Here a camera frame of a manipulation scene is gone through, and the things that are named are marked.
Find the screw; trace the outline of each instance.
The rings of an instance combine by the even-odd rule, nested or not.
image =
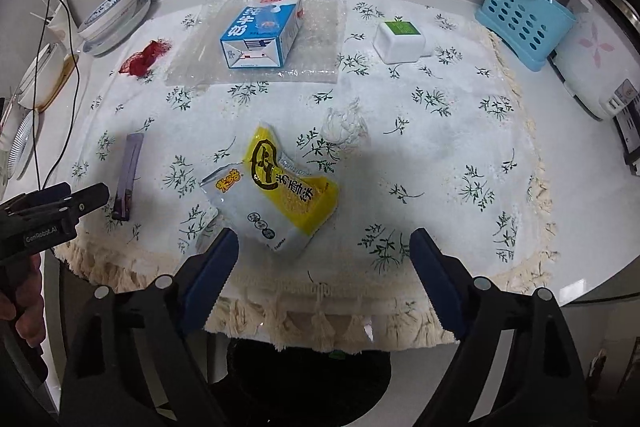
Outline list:
[[[486,277],[478,277],[474,280],[474,286],[482,291],[487,291],[491,288],[491,281]]]
[[[538,297],[540,297],[543,301],[550,301],[553,298],[553,293],[551,293],[546,288],[540,288],[538,290]]]
[[[171,286],[173,282],[174,278],[170,275],[161,275],[156,279],[156,287],[163,290],[165,288],[169,288],[169,286]]]
[[[98,286],[95,289],[94,297],[96,299],[104,299],[107,295],[109,295],[109,287],[108,286]]]

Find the table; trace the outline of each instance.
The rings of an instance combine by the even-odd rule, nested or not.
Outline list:
[[[202,3],[204,0],[163,0],[152,7],[150,16],[162,15]],[[476,6],[463,0],[406,0],[429,4],[473,18]],[[523,92],[524,105],[537,124],[536,140],[546,163],[554,207],[552,219],[557,232],[552,244],[561,256],[554,266],[549,288],[565,304],[590,291],[623,269],[637,256],[640,230],[640,184],[622,161],[622,145],[611,122],[598,123],[569,97],[549,66],[539,73],[527,70],[502,45],[500,52],[513,70]],[[99,86],[87,81],[88,71],[108,74],[109,55],[91,59],[82,56],[79,114],[94,99]],[[73,78],[44,114],[38,140],[41,170],[47,171],[57,157],[66,136],[66,124],[73,98]],[[20,181],[11,181],[4,198],[36,188],[33,161]],[[64,363],[57,310],[56,263],[43,263],[47,341],[43,345],[47,363],[53,368]],[[50,371],[47,380],[54,401],[59,400],[58,375]]]

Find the purple clip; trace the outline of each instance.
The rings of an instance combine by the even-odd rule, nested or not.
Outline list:
[[[128,221],[131,211],[131,198],[133,196],[133,180],[136,176],[138,157],[142,149],[144,133],[137,132],[127,135],[127,143],[124,148],[124,158],[120,168],[120,178],[118,179],[118,190],[113,202],[111,219],[116,221]]]

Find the white floral tablecloth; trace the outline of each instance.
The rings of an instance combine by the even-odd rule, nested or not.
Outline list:
[[[105,182],[115,194],[127,134],[145,133],[131,219],[113,202],[85,217],[57,255],[92,282],[128,291],[174,271],[211,221],[198,183],[244,155],[259,121],[287,156],[335,177],[338,209],[296,259],[241,238],[238,263],[209,331],[278,347],[405,349],[453,341],[408,260],[425,227],[469,272],[531,291],[549,277],[553,225],[543,166],[517,86],[476,22],[398,0],[345,0],[348,20],[337,84],[253,82],[190,89],[164,85],[198,7],[146,21],[118,53],[57,181],[74,190]],[[435,54],[387,66],[371,41],[383,20],[434,35]],[[171,51],[144,77],[117,73],[152,39]],[[345,152],[319,136],[330,107],[359,100],[369,136]]]

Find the plastic bag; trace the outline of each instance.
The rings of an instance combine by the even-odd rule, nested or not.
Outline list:
[[[164,81],[166,86],[196,87],[244,82],[338,82],[335,57],[344,41],[345,1],[303,0],[304,23],[284,67],[230,70],[222,54],[220,36],[246,0],[206,0],[191,34],[180,46]]]
[[[218,169],[200,187],[236,233],[297,255],[336,209],[338,185],[301,168],[283,168],[281,160],[292,165],[271,127],[261,123],[242,162]]]
[[[340,149],[355,149],[361,140],[369,136],[367,123],[360,114],[360,99],[351,100],[348,107],[330,107],[320,130],[320,136]]]

